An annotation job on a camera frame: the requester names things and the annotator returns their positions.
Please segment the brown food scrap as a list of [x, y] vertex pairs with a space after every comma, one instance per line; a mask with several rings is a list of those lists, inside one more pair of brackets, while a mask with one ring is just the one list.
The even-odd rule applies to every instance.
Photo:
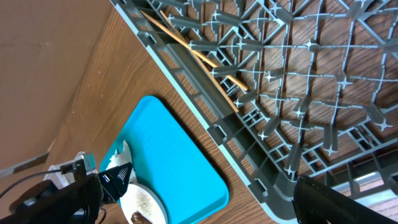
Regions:
[[139, 212], [134, 212], [131, 217], [132, 224], [152, 224], [146, 217]]

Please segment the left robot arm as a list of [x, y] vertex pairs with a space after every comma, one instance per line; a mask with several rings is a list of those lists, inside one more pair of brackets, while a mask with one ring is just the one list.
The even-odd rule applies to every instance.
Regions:
[[125, 162], [100, 173], [92, 154], [80, 154], [58, 169], [39, 172], [18, 180], [8, 187], [4, 196], [17, 184], [45, 174], [72, 174], [74, 182], [58, 188], [44, 180], [22, 194], [10, 207], [10, 215], [1, 223], [95, 223], [106, 204], [116, 203], [127, 191], [132, 163]]

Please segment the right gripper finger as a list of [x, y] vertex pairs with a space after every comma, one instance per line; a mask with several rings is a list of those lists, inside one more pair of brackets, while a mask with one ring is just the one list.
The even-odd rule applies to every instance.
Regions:
[[292, 204], [299, 224], [397, 224], [307, 175], [298, 178]]

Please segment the wooden chopstick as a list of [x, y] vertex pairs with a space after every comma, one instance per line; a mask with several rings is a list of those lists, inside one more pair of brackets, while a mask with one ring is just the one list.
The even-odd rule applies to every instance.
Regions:
[[[159, 27], [160, 29], [162, 29], [165, 33], [167, 33], [169, 36], [171, 36], [173, 39], [175, 39], [178, 43], [182, 44], [185, 48], [187, 48], [191, 53], [193, 53], [194, 55], [198, 56], [199, 58], [201, 58], [203, 61], [205, 61], [208, 65], [212, 66], [213, 68], [219, 67], [219, 65], [217, 65], [215, 62], [213, 62], [212, 60], [210, 60], [207, 56], [205, 56], [203, 53], [197, 51], [197, 50], [192, 50], [191, 47], [189, 46], [189, 44], [183, 40], [182, 38], [180, 38], [177, 34], [175, 34], [174, 32], [172, 32], [171, 30], [169, 30], [166, 26], [162, 25], [159, 21], [155, 20], [153, 17], [151, 17], [150, 15], [146, 14], [144, 11], [140, 10], [140, 12], [148, 19], [150, 20], [152, 23], [154, 23], [157, 27]], [[237, 86], [239, 86], [240, 88], [242, 88], [243, 90], [247, 91], [249, 88], [240, 80], [238, 80], [236, 77], [232, 76], [232, 75], [227, 75], [226, 76], [228, 79], [230, 79], [234, 84], [236, 84]]]
[[[188, 45], [188, 42], [184, 39], [183, 35], [173, 27], [172, 23], [169, 21], [168, 17], [166, 16], [166, 14], [163, 11], [160, 11], [160, 14], [162, 15], [162, 17], [166, 20], [166, 22], [168, 23], [168, 25], [171, 27], [172, 32], [179, 36], [180, 39], [182, 39], [186, 45]], [[232, 109], [234, 110], [235, 113], [238, 113], [239, 110], [236, 107], [236, 105], [233, 103], [233, 101], [229, 98], [229, 96], [227, 95], [227, 93], [224, 91], [224, 89], [221, 87], [221, 85], [216, 81], [216, 79], [211, 75], [211, 73], [209, 72], [209, 70], [207, 69], [206, 65], [202, 62], [202, 60], [199, 58], [199, 56], [197, 56], [196, 54], [193, 53], [193, 50], [190, 50], [190, 53], [193, 55], [194, 59], [197, 61], [197, 63], [199, 64], [199, 66], [201, 66], [202, 70], [206, 73], [206, 75], [210, 78], [210, 80], [213, 82], [213, 84], [215, 85], [215, 87], [217, 87], [218, 91], [223, 95], [223, 97], [226, 99], [226, 101], [229, 103], [229, 105], [232, 107]]]

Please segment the white napkin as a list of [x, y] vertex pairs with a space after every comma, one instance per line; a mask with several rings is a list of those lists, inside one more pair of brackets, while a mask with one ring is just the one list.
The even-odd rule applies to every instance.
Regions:
[[132, 154], [128, 143], [124, 140], [121, 152], [115, 150], [115, 153], [109, 159], [109, 164], [106, 170], [127, 164], [128, 162], [132, 163]]

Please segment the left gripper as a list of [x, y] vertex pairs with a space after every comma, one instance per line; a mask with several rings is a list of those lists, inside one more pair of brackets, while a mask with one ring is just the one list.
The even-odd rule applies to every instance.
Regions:
[[92, 154], [60, 166], [61, 174], [73, 174], [74, 182], [62, 189], [60, 223], [95, 223], [104, 204], [116, 203], [127, 191], [132, 163], [123, 162], [93, 173]]

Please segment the white round plate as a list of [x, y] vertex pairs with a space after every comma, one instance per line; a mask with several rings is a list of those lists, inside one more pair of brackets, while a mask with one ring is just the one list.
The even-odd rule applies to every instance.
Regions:
[[126, 193], [119, 199], [120, 207], [128, 224], [136, 223], [133, 215], [153, 224], [168, 224], [168, 216], [162, 202], [151, 189], [145, 185], [132, 183]]

